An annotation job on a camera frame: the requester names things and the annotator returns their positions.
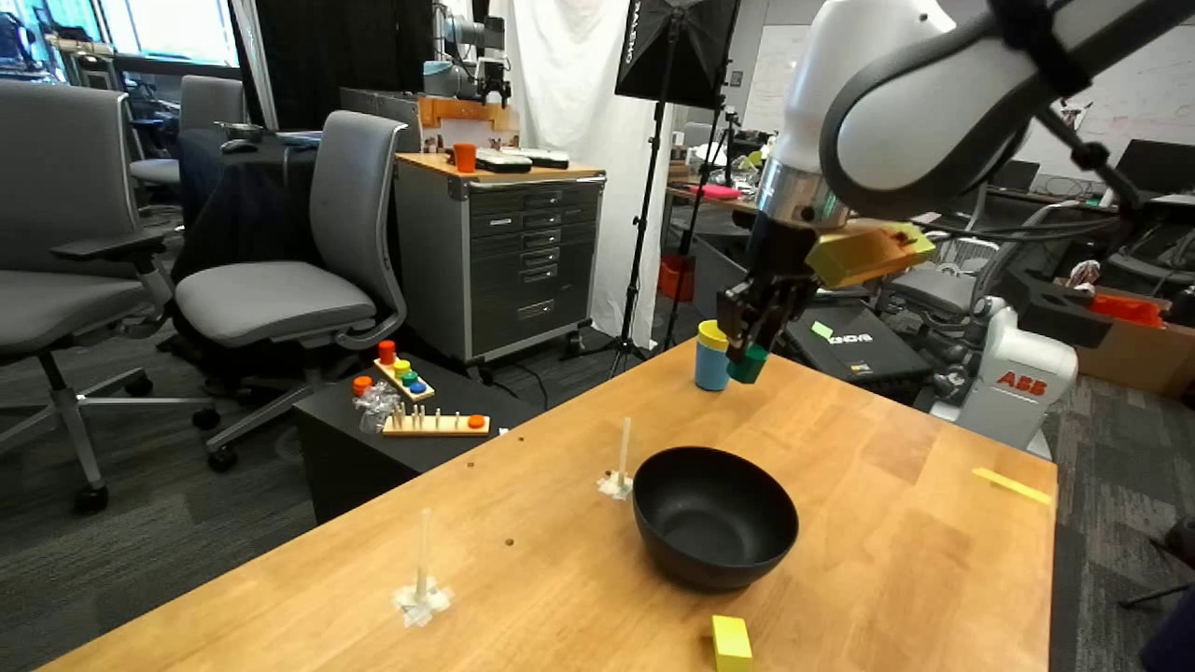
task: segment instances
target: metal filing cabinet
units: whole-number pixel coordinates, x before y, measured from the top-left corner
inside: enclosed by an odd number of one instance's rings
[[[402,152],[407,325],[457,361],[493,361],[585,325],[603,188],[598,169],[498,177]]]

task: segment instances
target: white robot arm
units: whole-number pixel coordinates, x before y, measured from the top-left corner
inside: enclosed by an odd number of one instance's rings
[[[821,2],[761,179],[749,279],[716,305],[741,382],[756,382],[817,290],[807,255],[821,233],[853,210],[910,217],[968,195],[1015,152],[1030,121],[1136,207],[1105,148],[1082,146],[1051,105],[1195,15],[1195,0],[985,2],[964,27],[938,0]]]

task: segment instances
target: chair wheel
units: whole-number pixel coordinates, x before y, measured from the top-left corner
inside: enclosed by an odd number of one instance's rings
[[[212,465],[218,473],[233,469],[233,465],[234,465],[234,452],[233,452],[233,447],[210,452],[210,465]]]
[[[219,427],[219,411],[205,408],[205,411],[190,414],[190,427],[196,429],[218,429]]]
[[[105,509],[109,509],[109,488],[96,488],[96,487],[75,488],[75,510],[89,514]]]
[[[135,376],[122,386],[122,391],[131,391],[131,397],[152,397],[152,382],[150,382],[145,375],[135,375]]]

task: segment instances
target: floor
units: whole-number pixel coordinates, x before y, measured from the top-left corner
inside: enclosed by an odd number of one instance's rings
[[[64,356],[75,382],[145,361],[161,391],[198,391],[201,376],[121,338]],[[493,365],[493,386],[558,408],[635,365],[598,350],[562,361],[562,345]],[[0,408],[41,399],[35,365],[0,371]],[[0,667],[35,667],[135,621],[145,610],[313,525],[299,436],[278,423],[238,445],[238,465],[205,465],[190,414],[94,417],[112,487],[101,514],[70,514],[78,483],[53,432],[0,455]],[[1052,417],[1061,464],[1052,667],[1122,672],[1173,600],[1124,613],[1118,596],[1187,577],[1147,536],[1195,510],[1195,411],[1110,386],[1080,386]]]

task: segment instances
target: black bowl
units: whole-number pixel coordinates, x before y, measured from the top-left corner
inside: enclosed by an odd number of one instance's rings
[[[709,595],[745,590],[796,544],[796,504],[761,465],[669,447],[635,469],[635,523],[660,576]]]

